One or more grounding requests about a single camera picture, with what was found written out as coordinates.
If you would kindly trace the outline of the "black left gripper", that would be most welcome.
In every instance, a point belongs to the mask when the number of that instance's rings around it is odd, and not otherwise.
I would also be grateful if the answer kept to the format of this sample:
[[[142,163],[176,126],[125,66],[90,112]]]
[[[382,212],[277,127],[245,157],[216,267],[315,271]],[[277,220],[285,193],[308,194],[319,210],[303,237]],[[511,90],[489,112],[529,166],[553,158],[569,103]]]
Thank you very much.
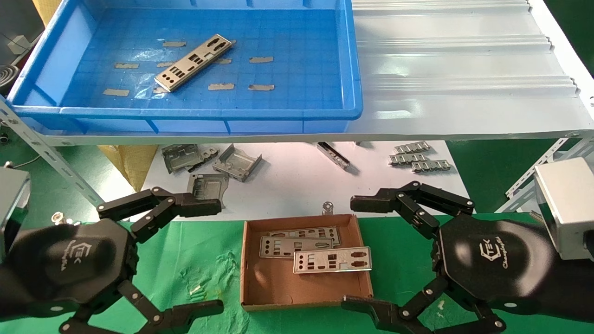
[[[98,205],[101,220],[89,225],[54,225],[18,233],[1,264],[1,319],[48,318],[75,312],[61,334],[112,334],[89,324],[122,297],[145,319],[140,334],[186,334],[193,322],[224,311],[221,300],[194,302],[160,311],[131,279],[136,243],[144,243],[176,217],[212,216],[220,199],[196,199],[161,187]],[[115,223],[144,213],[131,234]]]

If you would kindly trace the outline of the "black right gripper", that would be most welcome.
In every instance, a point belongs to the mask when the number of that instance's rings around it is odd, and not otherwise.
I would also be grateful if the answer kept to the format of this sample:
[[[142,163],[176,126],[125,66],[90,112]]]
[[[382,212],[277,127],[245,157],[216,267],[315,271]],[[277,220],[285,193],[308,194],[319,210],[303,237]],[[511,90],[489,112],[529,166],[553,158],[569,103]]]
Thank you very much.
[[[439,227],[426,207],[454,218]],[[433,256],[441,276],[404,306],[345,295],[342,309],[365,313],[378,330],[397,334],[500,334],[507,325],[492,309],[593,321],[591,260],[563,260],[543,226],[477,219],[471,216],[474,208],[471,199],[417,180],[352,196],[352,211],[396,212],[426,239],[437,239]],[[477,320],[435,330],[423,325],[419,316],[442,294],[475,313]]]

